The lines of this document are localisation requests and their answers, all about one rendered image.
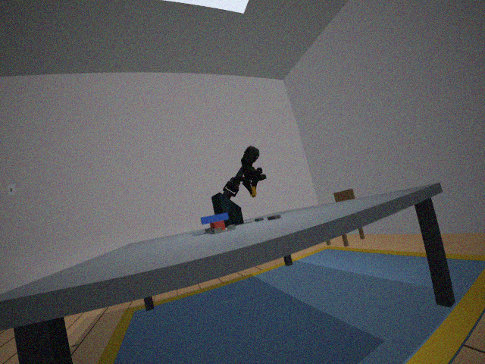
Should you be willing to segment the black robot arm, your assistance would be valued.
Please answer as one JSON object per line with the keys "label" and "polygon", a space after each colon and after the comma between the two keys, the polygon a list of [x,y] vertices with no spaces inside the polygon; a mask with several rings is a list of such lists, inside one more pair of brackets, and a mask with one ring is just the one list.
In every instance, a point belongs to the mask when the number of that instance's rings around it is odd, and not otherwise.
{"label": "black robot arm", "polygon": [[[248,146],[247,149],[244,152],[242,159],[241,159],[242,167],[240,168],[240,170],[238,171],[236,176],[232,177],[230,179],[230,181],[228,181],[226,183],[225,187],[227,187],[228,190],[224,187],[223,188],[223,191],[224,191],[223,195],[225,195],[228,199],[230,199],[231,196],[232,197],[236,196],[236,194],[239,191],[240,182],[238,184],[233,184],[233,179],[236,178],[236,177],[242,177],[244,175],[244,173],[242,172],[243,167],[248,166],[248,165],[252,165],[253,162],[255,162],[256,159],[258,159],[258,157],[259,157],[259,150],[257,148],[255,148],[254,146]],[[249,168],[246,169],[246,176],[247,177],[249,177],[249,176],[256,177],[256,176],[260,176],[260,174],[262,174],[262,168],[255,169],[254,167],[252,167],[252,169],[249,169]],[[230,192],[230,190],[233,193]],[[235,194],[234,194],[234,192],[235,192]]]}

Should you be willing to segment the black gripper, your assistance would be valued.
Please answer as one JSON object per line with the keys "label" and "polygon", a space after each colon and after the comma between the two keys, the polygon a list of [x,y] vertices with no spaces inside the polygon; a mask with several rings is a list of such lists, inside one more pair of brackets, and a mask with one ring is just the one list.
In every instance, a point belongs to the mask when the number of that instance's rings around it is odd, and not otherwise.
{"label": "black gripper", "polygon": [[266,179],[266,175],[265,174],[260,174],[260,176],[256,176],[256,177],[253,177],[253,176],[247,177],[246,176],[246,169],[247,168],[252,169],[252,165],[248,165],[248,166],[243,167],[242,168],[242,172],[244,173],[244,177],[236,177],[236,178],[234,178],[233,179],[233,184],[238,184],[240,181],[242,181],[242,184],[252,194],[251,185],[252,185],[252,187],[255,187],[255,189],[256,189],[257,183],[260,180]]}

